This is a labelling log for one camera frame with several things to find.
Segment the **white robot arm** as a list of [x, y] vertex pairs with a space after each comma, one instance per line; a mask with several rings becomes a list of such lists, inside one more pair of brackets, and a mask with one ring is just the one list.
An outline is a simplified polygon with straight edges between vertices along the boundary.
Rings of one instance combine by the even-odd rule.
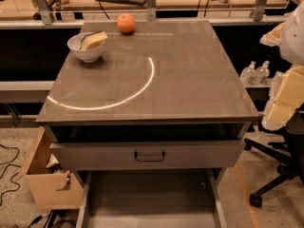
[[304, 104], [304, 1], [260, 42], [278, 46], [281, 58], [292, 65], [285, 73], [278, 72], [273, 78], [270, 99], [261, 121], [267, 130], [278, 130]]

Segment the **foam padded gripper finger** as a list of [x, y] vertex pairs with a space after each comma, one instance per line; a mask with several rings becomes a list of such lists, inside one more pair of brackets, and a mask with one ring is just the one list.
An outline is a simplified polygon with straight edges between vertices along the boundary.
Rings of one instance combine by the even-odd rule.
[[304, 104], [304, 66], [292, 66], [285, 73], [277, 72], [269, 96], [261, 124], [268, 130], [278, 130]]

